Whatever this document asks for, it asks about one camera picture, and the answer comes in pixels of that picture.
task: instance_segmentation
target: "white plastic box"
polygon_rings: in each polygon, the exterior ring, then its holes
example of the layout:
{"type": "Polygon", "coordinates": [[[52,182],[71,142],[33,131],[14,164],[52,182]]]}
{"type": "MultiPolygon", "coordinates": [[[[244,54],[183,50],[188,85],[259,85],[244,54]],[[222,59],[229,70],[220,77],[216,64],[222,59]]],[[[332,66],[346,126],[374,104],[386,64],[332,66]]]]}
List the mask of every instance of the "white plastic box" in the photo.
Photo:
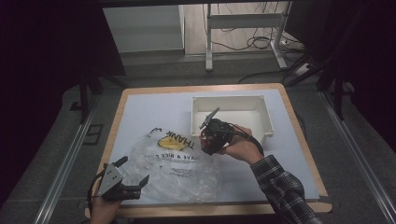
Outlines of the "white plastic box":
{"type": "Polygon", "coordinates": [[[199,136],[199,127],[207,115],[220,107],[214,119],[247,127],[262,145],[267,136],[274,134],[273,125],[263,95],[193,97],[191,135],[199,136]]]}

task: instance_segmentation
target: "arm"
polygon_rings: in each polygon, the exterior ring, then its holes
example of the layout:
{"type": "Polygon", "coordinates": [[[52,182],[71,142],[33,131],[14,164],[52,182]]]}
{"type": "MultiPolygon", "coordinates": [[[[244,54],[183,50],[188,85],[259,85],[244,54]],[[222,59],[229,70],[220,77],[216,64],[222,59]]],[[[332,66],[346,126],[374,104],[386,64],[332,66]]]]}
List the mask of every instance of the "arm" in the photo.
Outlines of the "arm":
{"type": "MultiPolygon", "coordinates": [[[[251,130],[238,127],[251,135],[251,130]]],[[[257,147],[235,135],[219,154],[246,161],[256,176],[260,189],[274,208],[289,223],[322,223],[304,200],[304,187],[297,177],[283,170],[274,156],[264,158],[257,147]]]]}
{"type": "Polygon", "coordinates": [[[121,201],[110,202],[100,196],[92,199],[91,224],[110,224],[116,217],[121,201]]]}

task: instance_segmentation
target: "plaid shirt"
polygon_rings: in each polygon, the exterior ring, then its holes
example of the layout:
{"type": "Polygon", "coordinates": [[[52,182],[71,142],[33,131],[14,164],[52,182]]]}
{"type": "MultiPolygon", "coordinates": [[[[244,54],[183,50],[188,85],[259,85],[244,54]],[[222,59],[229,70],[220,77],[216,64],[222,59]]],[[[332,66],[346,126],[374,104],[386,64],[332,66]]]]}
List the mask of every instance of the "plaid shirt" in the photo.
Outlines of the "plaid shirt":
{"type": "Polygon", "coordinates": [[[250,166],[274,211],[289,223],[322,223],[304,200],[304,187],[272,155],[250,166]]]}

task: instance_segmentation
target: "white plastic bag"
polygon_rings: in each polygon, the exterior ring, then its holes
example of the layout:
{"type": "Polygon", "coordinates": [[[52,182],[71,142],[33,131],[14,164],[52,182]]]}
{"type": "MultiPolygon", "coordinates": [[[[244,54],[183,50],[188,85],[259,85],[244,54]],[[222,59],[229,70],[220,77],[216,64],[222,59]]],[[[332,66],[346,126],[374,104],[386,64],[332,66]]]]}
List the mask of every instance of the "white plastic bag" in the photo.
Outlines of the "white plastic bag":
{"type": "Polygon", "coordinates": [[[220,190],[219,166],[201,150],[199,139],[156,128],[132,147],[120,172],[125,185],[136,185],[146,175],[142,190],[162,203],[203,203],[220,190]]]}

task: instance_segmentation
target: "wall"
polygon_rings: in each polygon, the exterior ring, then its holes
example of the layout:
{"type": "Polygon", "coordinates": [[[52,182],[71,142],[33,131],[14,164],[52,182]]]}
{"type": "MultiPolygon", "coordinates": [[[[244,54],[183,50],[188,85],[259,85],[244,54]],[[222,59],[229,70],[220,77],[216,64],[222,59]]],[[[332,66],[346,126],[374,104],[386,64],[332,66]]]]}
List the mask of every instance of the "wall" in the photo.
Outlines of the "wall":
{"type": "Polygon", "coordinates": [[[182,6],[104,8],[120,53],[184,49],[182,6]]]}

